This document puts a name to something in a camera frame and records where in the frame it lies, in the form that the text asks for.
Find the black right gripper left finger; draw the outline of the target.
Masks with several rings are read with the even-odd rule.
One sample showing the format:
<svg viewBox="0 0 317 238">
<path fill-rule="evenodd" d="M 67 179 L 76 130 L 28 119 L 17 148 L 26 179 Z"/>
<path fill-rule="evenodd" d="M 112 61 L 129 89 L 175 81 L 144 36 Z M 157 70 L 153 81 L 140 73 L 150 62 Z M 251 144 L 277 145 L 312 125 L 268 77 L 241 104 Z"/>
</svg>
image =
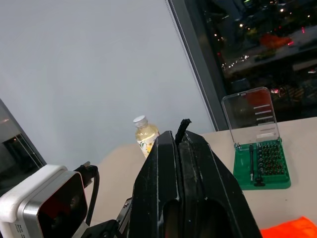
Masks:
<svg viewBox="0 0 317 238">
<path fill-rule="evenodd" d="M 133 187 L 129 238 L 163 238 L 170 206 L 179 205 L 178 151 L 171 131 L 158 136 Z"/>
</svg>

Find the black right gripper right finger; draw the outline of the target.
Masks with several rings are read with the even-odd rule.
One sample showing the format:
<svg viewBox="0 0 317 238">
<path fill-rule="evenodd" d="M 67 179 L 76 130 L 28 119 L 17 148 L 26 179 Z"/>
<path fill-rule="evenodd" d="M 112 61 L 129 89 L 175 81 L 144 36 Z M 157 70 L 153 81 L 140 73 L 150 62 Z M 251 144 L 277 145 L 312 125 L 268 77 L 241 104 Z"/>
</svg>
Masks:
<svg viewBox="0 0 317 238">
<path fill-rule="evenodd" d="M 186 131 L 178 145 L 184 197 L 184 238 L 260 238 L 261 232 L 233 174 L 206 140 Z"/>
</svg>

